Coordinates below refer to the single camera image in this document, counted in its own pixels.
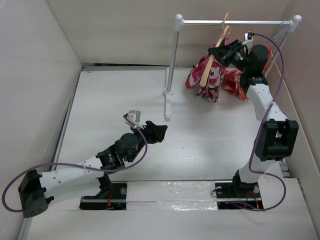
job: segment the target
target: red wire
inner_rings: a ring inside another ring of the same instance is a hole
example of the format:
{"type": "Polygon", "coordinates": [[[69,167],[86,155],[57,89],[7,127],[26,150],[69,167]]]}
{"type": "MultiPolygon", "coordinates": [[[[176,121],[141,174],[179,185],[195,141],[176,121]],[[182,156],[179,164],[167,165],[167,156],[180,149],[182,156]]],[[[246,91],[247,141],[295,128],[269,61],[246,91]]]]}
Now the red wire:
{"type": "Polygon", "coordinates": [[[256,208],[258,209],[259,208],[259,204],[258,204],[258,200],[257,200],[256,195],[252,191],[250,191],[249,193],[251,193],[251,195],[254,196],[256,208]]]}
{"type": "Polygon", "coordinates": [[[245,202],[246,202],[246,203],[248,203],[248,193],[247,193],[245,196],[246,196],[246,200],[245,200],[245,202]]]}

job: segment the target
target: white rack leg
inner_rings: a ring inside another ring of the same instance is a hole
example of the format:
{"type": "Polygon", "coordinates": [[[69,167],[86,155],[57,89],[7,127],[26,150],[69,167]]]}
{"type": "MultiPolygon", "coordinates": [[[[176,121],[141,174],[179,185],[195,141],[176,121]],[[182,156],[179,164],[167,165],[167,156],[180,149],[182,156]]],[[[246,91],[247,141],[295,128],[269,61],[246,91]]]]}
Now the white rack leg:
{"type": "MultiPolygon", "coordinates": [[[[291,34],[295,31],[296,27],[298,26],[299,22],[301,22],[302,18],[300,15],[295,15],[292,20],[291,20],[291,24],[288,27],[286,34],[284,35],[284,38],[280,44],[280,49],[282,50],[285,46],[285,44],[287,43],[288,39],[290,38],[291,34]]],[[[279,52],[277,51],[274,58],[272,59],[269,68],[267,69],[267,71],[265,72],[264,76],[267,77],[273,67],[273,65],[276,63],[278,57],[279,57],[279,52]]]]}
{"type": "Polygon", "coordinates": [[[172,97],[172,94],[174,93],[174,91],[172,90],[172,80],[173,80],[174,70],[175,70],[179,32],[183,24],[184,24],[184,18],[182,17],[182,15],[177,14],[175,16],[175,26],[174,26],[174,36],[173,36],[170,67],[167,68],[166,70],[166,80],[165,80],[166,84],[165,84],[165,89],[163,90],[163,95],[165,96],[164,117],[166,119],[171,118],[171,97],[172,97]]]}
{"type": "MultiPolygon", "coordinates": [[[[165,73],[166,84],[168,84],[169,69],[170,69],[169,67],[166,68],[166,73],[165,73]]],[[[164,117],[166,119],[171,118],[171,97],[172,97],[172,94],[174,94],[174,91],[172,90],[172,88],[170,89],[170,92],[166,91],[166,89],[164,89],[164,91],[163,91],[163,95],[165,97],[164,117]]]]}

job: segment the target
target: white panel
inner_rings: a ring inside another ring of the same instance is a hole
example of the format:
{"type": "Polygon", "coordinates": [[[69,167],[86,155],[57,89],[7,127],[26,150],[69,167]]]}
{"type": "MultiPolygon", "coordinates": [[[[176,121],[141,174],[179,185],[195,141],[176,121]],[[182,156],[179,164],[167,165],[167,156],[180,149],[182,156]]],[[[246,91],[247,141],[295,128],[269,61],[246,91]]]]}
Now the white panel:
{"type": "MultiPolygon", "coordinates": [[[[269,105],[273,102],[273,96],[270,93],[269,86],[265,84],[249,86],[246,96],[254,105],[256,118],[259,121],[262,121],[269,108],[269,105]]],[[[279,109],[276,102],[272,104],[268,116],[266,117],[266,121],[269,121],[270,119],[280,122],[284,122],[287,119],[287,117],[279,109]]]]}
{"type": "MultiPolygon", "coordinates": [[[[279,80],[280,74],[276,68],[274,68],[268,76],[271,93],[274,94],[276,92],[279,80]]],[[[285,162],[291,176],[300,179],[310,215],[317,232],[320,233],[320,192],[315,190],[316,186],[320,186],[320,173],[304,132],[305,125],[302,125],[300,122],[300,117],[298,117],[286,84],[283,85],[280,91],[277,103],[290,120],[296,120],[299,123],[299,131],[292,155],[286,157],[285,162]]]]}
{"type": "MultiPolygon", "coordinates": [[[[289,0],[47,0],[83,63],[169,65],[176,14],[187,20],[282,20],[289,0]]],[[[230,39],[247,31],[270,35],[273,27],[233,27],[230,39]]],[[[219,26],[185,26],[178,66],[192,66],[221,34],[219,26]]]]}
{"type": "MultiPolygon", "coordinates": [[[[102,164],[100,159],[95,156],[78,163],[87,167],[99,169],[102,164]]],[[[45,198],[54,197],[50,202],[50,207],[61,201],[81,198],[83,196],[95,196],[100,192],[100,181],[103,177],[101,171],[86,170],[85,168],[65,167],[56,171],[47,171],[42,173],[40,184],[45,188],[45,198]]]]}
{"type": "Polygon", "coordinates": [[[189,71],[174,72],[170,121],[164,118],[165,70],[82,72],[59,162],[78,163],[108,148],[130,131],[123,114],[140,110],[142,124],[168,125],[165,139],[112,180],[231,179],[251,154],[259,127],[254,107],[224,91],[218,103],[196,97],[185,87],[189,71]]]}
{"type": "MultiPolygon", "coordinates": [[[[0,191],[50,162],[81,64],[44,0],[0,1],[0,191]]],[[[7,196],[20,209],[18,184],[7,196]]],[[[0,205],[0,239],[17,239],[21,213],[0,205]]]]}
{"type": "MultiPolygon", "coordinates": [[[[83,211],[49,208],[34,217],[27,240],[317,240],[296,179],[284,179],[287,198],[268,212],[211,211],[83,211]]],[[[259,181],[264,204],[271,206],[283,189],[276,179],[259,181]]]]}
{"type": "Polygon", "coordinates": [[[302,21],[284,49],[285,76],[318,168],[320,168],[320,49],[316,46],[320,41],[320,24],[314,23],[319,21],[319,9],[318,0],[295,0],[283,14],[284,17],[297,13],[302,16],[302,21]]]}

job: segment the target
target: white bracket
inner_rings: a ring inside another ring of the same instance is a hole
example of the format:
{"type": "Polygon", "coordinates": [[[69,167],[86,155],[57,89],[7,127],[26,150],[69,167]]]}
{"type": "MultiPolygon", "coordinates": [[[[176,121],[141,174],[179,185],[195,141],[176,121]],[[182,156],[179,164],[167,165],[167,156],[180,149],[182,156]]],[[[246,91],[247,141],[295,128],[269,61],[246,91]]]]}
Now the white bracket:
{"type": "MultiPolygon", "coordinates": [[[[251,168],[254,171],[265,173],[271,165],[275,164],[275,160],[261,161],[260,158],[254,154],[251,168]]],[[[249,161],[239,170],[239,176],[242,183],[253,184],[257,183],[261,174],[253,173],[249,170],[249,161]]]]}
{"type": "MultiPolygon", "coordinates": [[[[255,116],[259,121],[262,121],[269,105],[273,102],[273,97],[270,93],[269,86],[265,84],[256,84],[249,86],[246,93],[248,99],[252,102],[255,110],[255,116]]],[[[287,117],[274,102],[266,120],[274,119],[275,121],[286,121],[287,117]]]]}
{"type": "MultiPolygon", "coordinates": [[[[131,122],[133,122],[138,127],[142,128],[142,126],[140,125],[140,116],[141,116],[141,112],[140,111],[138,111],[138,110],[130,110],[128,115],[126,116],[126,118],[128,120],[130,120],[131,122]]],[[[131,124],[129,122],[127,122],[126,120],[124,122],[127,125],[129,125],[130,128],[132,128],[132,126],[131,126],[131,124]]]]}
{"type": "Polygon", "coordinates": [[[40,184],[42,188],[46,188],[45,198],[54,197],[50,206],[65,200],[95,196],[99,193],[101,189],[98,178],[103,177],[104,173],[88,170],[86,167],[100,169],[102,166],[100,159],[93,156],[79,165],[83,165],[83,168],[66,167],[41,173],[40,184]]]}
{"type": "Polygon", "coordinates": [[[242,45],[246,45],[248,47],[248,49],[252,48],[252,46],[254,45],[254,38],[248,37],[248,32],[244,34],[244,42],[242,43],[242,45]]]}

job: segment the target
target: screw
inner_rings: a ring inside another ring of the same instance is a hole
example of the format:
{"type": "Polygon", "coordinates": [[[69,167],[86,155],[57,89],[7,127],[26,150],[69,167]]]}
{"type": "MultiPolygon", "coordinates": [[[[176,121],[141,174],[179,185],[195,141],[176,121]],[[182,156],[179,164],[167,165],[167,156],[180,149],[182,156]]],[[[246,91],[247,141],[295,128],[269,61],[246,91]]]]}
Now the screw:
{"type": "Polygon", "coordinates": [[[216,192],[217,194],[222,194],[222,187],[217,186],[217,187],[215,188],[215,192],[216,192]]]}
{"type": "Polygon", "coordinates": [[[260,193],[259,187],[258,187],[258,186],[255,186],[254,189],[253,189],[253,192],[254,192],[255,194],[260,193]]]}
{"type": "Polygon", "coordinates": [[[122,187],[122,188],[120,189],[120,194],[121,194],[121,195],[127,194],[127,189],[126,189],[125,187],[122,187]]]}

